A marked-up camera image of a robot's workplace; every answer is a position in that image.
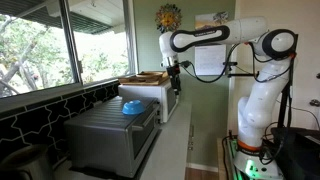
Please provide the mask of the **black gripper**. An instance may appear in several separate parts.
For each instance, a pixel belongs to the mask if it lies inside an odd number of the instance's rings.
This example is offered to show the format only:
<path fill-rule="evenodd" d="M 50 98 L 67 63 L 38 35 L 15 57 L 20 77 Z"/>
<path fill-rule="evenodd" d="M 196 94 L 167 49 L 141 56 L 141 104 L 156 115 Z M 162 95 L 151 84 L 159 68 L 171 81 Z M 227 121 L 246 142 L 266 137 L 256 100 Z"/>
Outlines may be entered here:
<path fill-rule="evenodd" d="M 170 77 L 171 86 L 176 94 L 178 94 L 181 91 L 181 82 L 180 82 L 180 68 L 178 65 L 167 67 L 167 73 Z"/>

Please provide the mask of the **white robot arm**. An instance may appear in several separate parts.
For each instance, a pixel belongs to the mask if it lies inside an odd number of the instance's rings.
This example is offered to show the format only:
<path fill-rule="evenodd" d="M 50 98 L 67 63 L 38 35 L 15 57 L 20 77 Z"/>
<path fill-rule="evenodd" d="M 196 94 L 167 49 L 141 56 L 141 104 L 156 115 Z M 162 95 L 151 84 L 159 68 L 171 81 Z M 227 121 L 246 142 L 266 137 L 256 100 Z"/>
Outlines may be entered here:
<path fill-rule="evenodd" d="M 248 97 L 238 102 L 237 150 L 233 164 L 251 179 L 283 180 L 275 156 L 262 146 L 264 131 L 271 123 L 277 97 L 289 84 L 294 67 L 298 35 L 288 29 L 267 29 L 262 16 L 229 21 L 196 31 L 168 31 L 159 37 L 162 66 L 171 85 L 180 90 L 178 54 L 197 45 L 248 43 L 255 55 L 266 58 Z"/>

